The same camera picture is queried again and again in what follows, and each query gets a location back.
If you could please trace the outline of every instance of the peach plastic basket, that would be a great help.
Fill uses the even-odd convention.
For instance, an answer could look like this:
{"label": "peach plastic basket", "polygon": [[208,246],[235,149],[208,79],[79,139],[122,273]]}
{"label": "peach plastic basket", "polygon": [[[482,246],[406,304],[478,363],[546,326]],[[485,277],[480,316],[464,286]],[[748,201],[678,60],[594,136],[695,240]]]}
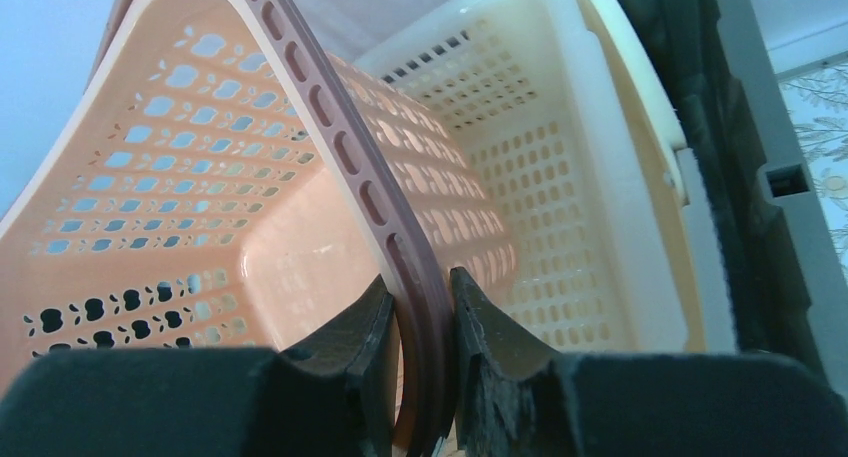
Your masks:
{"label": "peach plastic basket", "polygon": [[98,62],[0,222],[0,389],[58,348],[285,348],[381,273],[418,402],[398,425],[443,432],[446,271],[497,293],[516,255],[438,119],[290,0],[117,0]]}

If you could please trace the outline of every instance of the white plastic basket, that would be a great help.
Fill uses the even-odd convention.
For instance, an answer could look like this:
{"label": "white plastic basket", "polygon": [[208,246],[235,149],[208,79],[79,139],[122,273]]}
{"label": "white plastic basket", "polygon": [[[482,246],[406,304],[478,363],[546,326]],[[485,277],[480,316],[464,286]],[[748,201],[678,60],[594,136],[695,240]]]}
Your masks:
{"label": "white plastic basket", "polygon": [[576,0],[451,0],[356,65],[427,105],[515,234],[502,308],[559,350],[678,351],[687,326],[604,54]]}

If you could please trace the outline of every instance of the plastic bin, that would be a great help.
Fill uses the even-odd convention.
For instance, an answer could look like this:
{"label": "plastic bin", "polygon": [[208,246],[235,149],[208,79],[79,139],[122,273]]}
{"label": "plastic bin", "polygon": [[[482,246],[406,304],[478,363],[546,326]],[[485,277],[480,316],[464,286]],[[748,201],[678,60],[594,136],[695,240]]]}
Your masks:
{"label": "plastic bin", "polygon": [[356,65],[436,112],[482,175],[519,246],[500,302],[515,320],[563,351],[685,347],[646,179],[576,0],[451,0]]}
{"label": "plastic bin", "polygon": [[618,0],[698,158],[742,350],[848,396],[848,288],[750,0]]}
{"label": "plastic bin", "polygon": [[604,50],[648,183],[689,329],[686,350],[735,352],[718,235],[703,178],[677,114],[618,1],[577,3]]}
{"label": "plastic bin", "polygon": [[442,124],[328,59],[290,0],[115,9],[81,104],[0,222],[0,388],[68,347],[284,348],[380,272],[417,401],[399,433],[434,440],[453,412],[447,270],[496,289],[516,266]]}

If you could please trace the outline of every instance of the cream plastic basket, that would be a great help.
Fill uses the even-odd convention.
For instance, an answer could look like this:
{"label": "cream plastic basket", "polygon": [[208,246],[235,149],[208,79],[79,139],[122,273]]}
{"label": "cream plastic basket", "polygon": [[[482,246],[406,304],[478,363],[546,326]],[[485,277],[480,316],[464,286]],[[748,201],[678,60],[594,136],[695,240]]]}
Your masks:
{"label": "cream plastic basket", "polygon": [[516,255],[438,119],[325,56],[290,0],[117,0],[98,62],[0,222],[0,389],[54,349],[285,348],[379,272],[402,445],[444,432],[446,271],[497,292]]}
{"label": "cream plastic basket", "polygon": [[502,304],[516,321],[562,351],[684,349],[646,177],[576,0],[451,0],[356,65],[436,112],[482,175],[519,246]]}

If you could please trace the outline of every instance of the rectangular slot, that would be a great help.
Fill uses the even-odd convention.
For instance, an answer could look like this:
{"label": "rectangular slot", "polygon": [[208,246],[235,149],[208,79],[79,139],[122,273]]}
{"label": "rectangular slot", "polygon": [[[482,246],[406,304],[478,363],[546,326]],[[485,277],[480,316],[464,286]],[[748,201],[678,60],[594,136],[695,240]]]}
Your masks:
{"label": "rectangular slot", "polygon": [[785,197],[810,191],[800,164],[767,172],[766,179],[768,179],[772,197]]}

